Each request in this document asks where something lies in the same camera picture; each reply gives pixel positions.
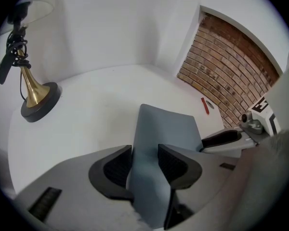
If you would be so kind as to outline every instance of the black slot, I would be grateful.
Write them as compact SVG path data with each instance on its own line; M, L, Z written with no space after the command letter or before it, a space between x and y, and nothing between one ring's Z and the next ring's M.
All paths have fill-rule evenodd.
M236 166L235 166L235 165L232 165L232 164L228 164L228 163L222 163L222 164L220 165L220 167L223 167L223 168L226 168L226 169L229 169L229 170L233 171Z
M35 218L44 221L50 213L51 208L57 201L62 190L53 187L47 188L37 201L28 210Z
M168 230L178 225L179 223L188 219L193 214L193 211L191 211L185 205L179 203L175 190L172 190L170 195L169 207L164 222L164 230Z

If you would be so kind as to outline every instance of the black lamp base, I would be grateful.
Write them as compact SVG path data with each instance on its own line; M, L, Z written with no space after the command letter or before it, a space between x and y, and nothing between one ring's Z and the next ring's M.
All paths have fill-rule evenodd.
M49 82L43 85L50 87L50 90L39 104L28 108L27 102L24 101L21 106L20 113L28 122L36 122L42 119L54 108L60 98L60 90L57 83Z

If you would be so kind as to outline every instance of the arched brick niche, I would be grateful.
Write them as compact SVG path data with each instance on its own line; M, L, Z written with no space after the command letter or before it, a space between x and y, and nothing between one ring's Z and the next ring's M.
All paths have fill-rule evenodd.
M262 50L229 23L206 14L178 73L220 109L224 126L235 127L279 75Z

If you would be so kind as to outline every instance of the power cord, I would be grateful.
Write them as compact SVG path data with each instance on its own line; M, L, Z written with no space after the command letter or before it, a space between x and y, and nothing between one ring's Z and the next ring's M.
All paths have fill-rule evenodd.
M24 39L26 35L26 27L20 28L20 23L14 24L13 31L9 34L6 41L6 52L0 63L0 84L4 84L5 79L11 69L14 67L27 67L31 68L31 64L26 59L27 54L27 40ZM20 95L23 100L26 100L21 91L22 73L20 72Z

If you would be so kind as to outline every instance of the white counter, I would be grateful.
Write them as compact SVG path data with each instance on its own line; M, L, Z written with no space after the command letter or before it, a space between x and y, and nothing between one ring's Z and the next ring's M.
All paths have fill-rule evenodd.
M151 65L95 70L58 85L61 97L41 120L28 123L20 107L13 112L8 157L16 193L66 159L132 145L142 103L194 116L202 138L223 129L216 105L207 115L202 93Z

